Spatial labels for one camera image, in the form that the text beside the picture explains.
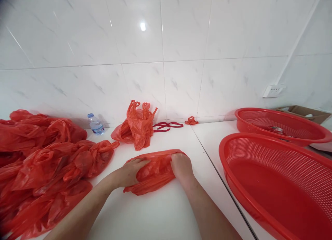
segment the white table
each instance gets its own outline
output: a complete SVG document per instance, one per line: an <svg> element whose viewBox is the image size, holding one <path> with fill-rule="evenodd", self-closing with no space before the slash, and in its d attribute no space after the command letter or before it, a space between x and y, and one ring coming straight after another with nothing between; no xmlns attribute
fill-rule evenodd
<svg viewBox="0 0 332 240"><path fill-rule="evenodd" d="M94 142L113 140L114 128L106 128L101 136L87 130L88 139ZM254 237L232 200L225 185L214 169L203 147L190 126L171 128L168 132L154 133L148 148L135 151L133 145L121 143L107 168L91 180L95 186L102 178L124 165L137 155L156 151L180 149L193 165L194 174L216 205L225 214L243 240ZM112 192L98 215L88 239L201 239L199 229L188 199L174 179L163 188L142 196L123 194L119 188Z"/></svg>
<svg viewBox="0 0 332 240"><path fill-rule="evenodd" d="M234 198L236 204L240 208L242 214L259 240L275 240L273 236L271 236L265 229L263 229L256 221L253 219L250 214L242 207L239 201L235 198L232 191L230 190L223 166L221 164L219 158L219 144L221 140L230 134L238 133L238 129L236 128L237 121L224 121L224 122L212 122L212 123L202 123L192 126L197 138L202 144L204 150L209 156L211 162L215 166L217 172L222 178L224 184L227 186L227 189L231 193Z"/></svg>

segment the red plastic basket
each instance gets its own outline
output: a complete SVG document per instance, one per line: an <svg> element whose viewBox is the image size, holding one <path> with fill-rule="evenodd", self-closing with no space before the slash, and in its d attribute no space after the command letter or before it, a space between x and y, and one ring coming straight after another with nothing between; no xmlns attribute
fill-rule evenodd
<svg viewBox="0 0 332 240"><path fill-rule="evenodd" d="M332 161L252 133L226 136L219 155L233 194L272 236L331 239Z"/></svg>
<svg viewBox="0 0 332 240"><path fill-rule="evenodd" d="M269 109L242 108L235 111L237 128L243 133L258 133L292 142L301 147L311 143L332 141L332 133L326 128L304 118ZM287 134L280 135L263 129L277 126Z"/></svg>

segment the red ribbon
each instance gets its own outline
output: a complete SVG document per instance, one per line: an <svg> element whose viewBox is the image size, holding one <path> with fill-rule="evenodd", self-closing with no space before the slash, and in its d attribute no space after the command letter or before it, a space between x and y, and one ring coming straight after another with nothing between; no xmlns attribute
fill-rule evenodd
<svg viewBox="0 0 332 240"><path fill-rule="evenodd" d="M154 129L153 132L167 132L167 131L170 130L170 128L182 128L183 124L180 124L180 123L177 123L177 122L170 122L170 123L160 122L160 123L157 123L157 124L153 125L153 127L156 127L156 126L159 126L159 128Z"/></svg>

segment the basket rim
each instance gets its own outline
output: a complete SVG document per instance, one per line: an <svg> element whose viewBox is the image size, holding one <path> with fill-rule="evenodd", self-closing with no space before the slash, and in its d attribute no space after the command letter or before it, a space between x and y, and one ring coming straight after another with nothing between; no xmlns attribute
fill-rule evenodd
<svg viewBox="0 0 332 240"><path fill-rule="evenodd" d="M268 112L268 113L278 114L278 115L281 115L281 116L284 116L284 117L289 117L289 118L292 118L292 119L295 119L295 120L299 120L299 121L301 121L303 123L309 124L309 125L317 128L325 136L324 136L324 138L321 138L321 139L303 139L303 138L294 138L294 137L285 136L285 135L281 135L281 134L278 134L278 133L270 132L270 131L262 129L262 128L258 127L258 126L252 125L252 124L248 123L246 120L242 119L239 116L239 113L242 112L242 111L262 111L262 112ZM278 137L278 138L284 138L284 139L287 139L289 141L308 142L309 144L310 143L325 143L325 142L332 141L332 133L331 133L331 131L329 131L328 129L324 128L323 126L321 126L321 125L319 125L317 123L314 123L312 121L309 121L307 119L304 119L302 117L298 117L298 116L295 116L295 115L292 115L292 114L287 114L287 113L276 111L276 110L262 109L262 108L241 108L241 109L237 109L234 114L235 114L235 116L236 116L236 118L238 120L240 120L240 121L242 121L242 122L250 125L251 127L255 128L255 129L258 129L258 130L263 131L263 132L267 132L267 133L271 134L272 136L275 136L275 137Z"/></svg>
<svg viewBox="0 0 332 240"><path fill-rule="evenodd" d="M219 144L219 158L220 158L221 164L223 166L225 176L226 175L228 176L228 178L234 184L237 191L242 195L242 197L255 209L256 213L258 213L264 219L265 222L268 222L268 224L270 226L272 226L273 229L276 230L285 239L300 240L297 236L295 236L292 232L290 232L286 227L284 227L279 221L277 221L270 213L268 213L267 210L265 210L264 207L261 206L250 195L250 193L241 185L241 183L238 181L238 179L233 174L233 172L230 169L230 167L229 167L229 165L226 161L226 158L224 156L224 147L229 141L231 141L233 139L236 139L236 138L256 138L256 139L272 141L275 144L282 145L283 147L287 147L287 148L289 148L293 151L304 154L307 157L317 161L321 165L324 165L324 166L326 166L330 169L332 169L332 160L329 160L329 159L327 159L327 158L325 158L325 157L323 157L323 156L321 156L317 153L314 153L314 152L312 152L308 149L305 149L303 147L297 146L293 143L285 142L283 140L279 140L279 139L276 139L274 137L260 135L260 134L256 134L256 133L233 133L233 134L230 134L230 135L227 135L226 137L224 137L221 140L220 144Z"/></svg>

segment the cardboard box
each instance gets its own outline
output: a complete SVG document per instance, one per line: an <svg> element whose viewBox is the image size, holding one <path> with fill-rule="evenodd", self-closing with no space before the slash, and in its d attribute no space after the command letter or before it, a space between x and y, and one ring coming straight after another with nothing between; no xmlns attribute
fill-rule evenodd
<svg viewBox="0 0 332 240"><path fill-rule="evenodd" d="M327 118L330 117L330 113L326 113L319 110L309 109L306 107L293 105L289 107L282 107L282 108L276 108L275 110L285 112L288 114L292 114L295 116L299 116L305 119L308 119L310 121L313 121L315 123L321 124L324 122Z"/></svg>

